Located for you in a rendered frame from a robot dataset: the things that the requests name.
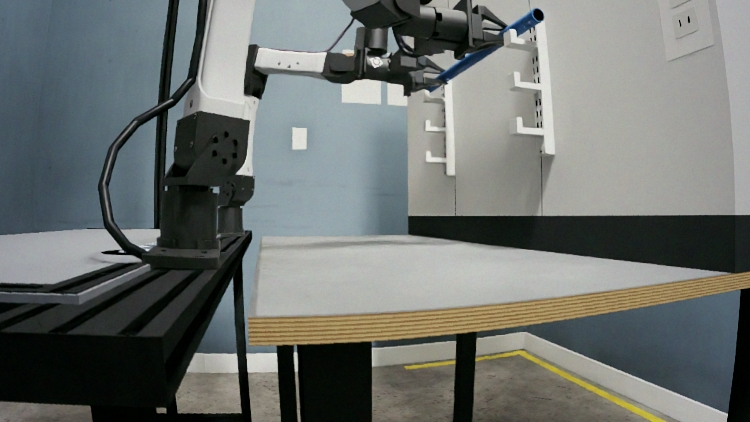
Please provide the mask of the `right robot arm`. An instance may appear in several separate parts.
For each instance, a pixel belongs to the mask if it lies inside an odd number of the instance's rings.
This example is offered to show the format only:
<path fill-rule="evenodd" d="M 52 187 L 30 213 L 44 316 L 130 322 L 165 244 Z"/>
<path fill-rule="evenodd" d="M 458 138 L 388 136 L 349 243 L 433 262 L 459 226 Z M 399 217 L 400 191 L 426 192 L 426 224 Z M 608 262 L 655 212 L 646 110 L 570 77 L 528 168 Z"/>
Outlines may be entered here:
<path fill-rule="evenodd" d="M 432 0 L 342 1 L 365 27 L 396 26 L 400 36 L 414 37 L 414 54 L 433 56 L 461 45 L 429 39 L 440 21 L 426 6 Z M 243 96 L 255 3 L 207 0 L 194 81 L 176 124 L 174 162 L 163 178 L 160 236 L 142 254 L 150 267 L 219 267 L 218 193 L 211 187 L 222 187 L 247 157 L 251 120 L 244 119 Z"/>

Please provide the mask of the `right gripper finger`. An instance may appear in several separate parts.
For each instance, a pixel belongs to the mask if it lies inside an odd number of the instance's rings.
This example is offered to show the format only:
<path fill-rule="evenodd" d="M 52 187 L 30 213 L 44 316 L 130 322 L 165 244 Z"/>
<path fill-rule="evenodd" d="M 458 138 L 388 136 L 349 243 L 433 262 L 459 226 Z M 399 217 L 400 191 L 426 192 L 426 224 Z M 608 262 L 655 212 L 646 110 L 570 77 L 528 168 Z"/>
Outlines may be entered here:
<path fill-rule="evenodd" d="M 482 6 L 482 27 L 483 30 L 490 30 L 490 31 L 502 31 L 509 25 L 501 21 L 496 15 L 494 15 L 486 6 Z M 488 20 L 496 25 L 492 25 L 486 22 L 483 22 L 484 20 Z M 497 26 L 498 25 L 498 26 Z"/>
<path fill-rule="evenodd" d="M 504 37 L 498 36 L 496 34 L 483 31 L 483 42 L 477 46 L 476 51 L 472 52 L 478 52 L 481 50 L 485 50 L 491 47 L 498 47 L 498 46 L 504 46 Z M 468 53 L 468 54 L 472 54 Z"/>

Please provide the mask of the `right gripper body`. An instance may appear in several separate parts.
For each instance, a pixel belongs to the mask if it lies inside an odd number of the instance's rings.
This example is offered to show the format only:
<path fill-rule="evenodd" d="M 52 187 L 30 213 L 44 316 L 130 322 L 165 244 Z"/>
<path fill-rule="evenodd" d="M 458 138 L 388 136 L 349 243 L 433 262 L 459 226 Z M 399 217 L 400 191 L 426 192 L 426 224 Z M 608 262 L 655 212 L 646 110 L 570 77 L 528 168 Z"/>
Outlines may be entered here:
<path fill-rule="evenodd" d="M 461 43 L 454 50 L 454 59 L 463 60 L 483 42 L 481 5 L 472 9 L 472 0 L 460 0 L 453 9 L 433 8 L 440 21 L 435 21 L 435 32 L 429 39 Z"/>

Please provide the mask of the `blue metal bar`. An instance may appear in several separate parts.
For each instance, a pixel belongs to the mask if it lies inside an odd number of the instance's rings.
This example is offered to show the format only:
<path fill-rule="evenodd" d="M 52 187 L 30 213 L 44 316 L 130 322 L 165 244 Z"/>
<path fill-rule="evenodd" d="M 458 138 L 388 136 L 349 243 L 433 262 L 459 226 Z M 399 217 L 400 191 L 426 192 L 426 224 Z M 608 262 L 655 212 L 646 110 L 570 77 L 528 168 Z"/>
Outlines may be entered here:
<path fill-rule="evenodd" d="M 531 11 L 529 11 L 527 14 L 525 14 L 524 16 L 516 20 L 514 23 L 506 27 L 504 30 L 499 32 L 497 35 L 504 37 L 503 34 L 505 32 L 507 32 L 510 29 L 515 29 L 516 36 L 519 37 L 523 33 L 527 32 L 534 26 L 544 21 L 544 19 L 545 19 L 545 15 L 543 11 L 539 8 L 534 8 Z M 485 50 L 481 50 L 479 52 L 468 54 L 467 56 L 465 56 L 463 60 L 458 61 L 457 63 L 455 63 L 453 66 L 448 68 L 446 71 L 444 71 L 443 73 L 441 73 L 439 76 L 437 76 L 434 79 L 448 82 L 451 79 L 458 76 L 459 74 L 461 74 L 462 72 L 464 72 L 465 70 L 467 70 L 468 68 L 472 67 L 473 65 L 481 61 L 482 59 L 486 58 L 493 52 L 497 51 L 501 47 L 503 46 L 491 47 Z M 425 90 L 429 91 L 429 93 L 432 93 L 439 87 L 441 86 L 432 87 L 432 88 L 428 88 Z"/>

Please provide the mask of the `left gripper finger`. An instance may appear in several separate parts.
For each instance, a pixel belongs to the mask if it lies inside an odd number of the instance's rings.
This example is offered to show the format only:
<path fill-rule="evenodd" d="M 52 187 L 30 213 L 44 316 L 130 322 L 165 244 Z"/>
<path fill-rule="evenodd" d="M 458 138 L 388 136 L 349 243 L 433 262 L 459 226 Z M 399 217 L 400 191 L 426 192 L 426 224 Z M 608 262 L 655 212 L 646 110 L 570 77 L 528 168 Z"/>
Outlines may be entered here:
<path fill-rule="evenodd" d="M 421 91 L 421 90 L 424 90 L 424 89 L 428 89 L 428 88 L 431 88 L 431 87 L 446 86 L 448 84 L 449 83 L 445 82 L 445 81 L 441 81 L 441 80 L 437 80 L 437 79 L 433 79 L 433 78 L 429 78 L 429 77 L 423 77 L 423 86 L 421 86 L 418 89 L 418 91 Z"/>
<path fill-rule="evenodd" d="M 429 67 L 429 68 L 428 68 Z M 425 69 L 426 68 L 426 69 Z M 431 69 L 432 68 L 432 69 Z M 435 70 L 434 70 L 435 69 Z M 437 70 L 437 71 L 436 71 Z M 439 72 L 440 71 L 440 72 Z M 433 61 L 431 61 L 428 57 L 426 57 L 426 67 L 424 67 L 424 73 L 430 73 L 430 74 L 441 74 L 445 71 L 445 69 L 439 67 L 436 65 Z"/>

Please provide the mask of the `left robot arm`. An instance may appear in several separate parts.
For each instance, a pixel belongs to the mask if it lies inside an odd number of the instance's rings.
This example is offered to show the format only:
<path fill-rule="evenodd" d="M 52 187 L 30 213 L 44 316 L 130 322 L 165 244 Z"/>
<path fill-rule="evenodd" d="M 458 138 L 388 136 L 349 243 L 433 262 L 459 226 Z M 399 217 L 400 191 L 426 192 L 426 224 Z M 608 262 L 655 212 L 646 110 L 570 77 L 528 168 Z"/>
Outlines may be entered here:
<path fill-rule="evenodd" d="M 240 171 L 224 179 L 222 187 L 219 187 L 218 206 L 220 208 L 218 208 L 217 234 L 220 234 L 220 237 L 244 236 L 244 233 L 240 233 L 244 232 L 240 206 L 245 206 L 254 194 L 255 176 L 252 176 L 254 125 L 259 100 L 262 99 L 265 91 L 268 75 L 304 76 L 328 80 L 330 83 L 351 84 L 354 81 L 363 81 L 362 79 L 384 82 L 387 70 L 390 70 L 391 76 L 389 75 L 386 83 L 408 86 L 413 82 L 413 71 L 424 70 L 426 56 L 411 58 L 404 55 L 399 48 L 396 53 L 391 52 L 388 55 L 391 61 L 390 69 L 388 59 L 380 57 L 383 53 L 384 55 L 388 53 L 388 33 L 388 28 L 382 30 L 358 27 L 353 56 L 334 52 L 276 51 L 261 48 L 257 44 L 248 46 L 243 96 L 245 99 L 244 119 L 251 120 L 247 157 Z"/>

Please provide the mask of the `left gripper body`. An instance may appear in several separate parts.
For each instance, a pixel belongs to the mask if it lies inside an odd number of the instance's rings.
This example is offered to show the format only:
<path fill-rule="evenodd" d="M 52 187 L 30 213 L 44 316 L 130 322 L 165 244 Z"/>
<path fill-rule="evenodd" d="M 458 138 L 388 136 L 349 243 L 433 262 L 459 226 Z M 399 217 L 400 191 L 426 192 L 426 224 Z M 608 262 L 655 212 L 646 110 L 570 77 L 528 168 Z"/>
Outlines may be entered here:
<path fill-rule="evenodd" d="M 388 65 L 391 65 L 390 58 L 388 59 Z M 419 71 L 413 71 L 413 82 L 408 86 L 403 86 L 403 96 L 410 97 L 410 93 L 415 93 L 417 90 L 423 86 L 423 72 L 424 70 Z M 384 82 L 387 82 L 390 75 L 390 70 L 387 70 L 387 76 Z M 418 88 L 418 89 L 417 89 Z"/>

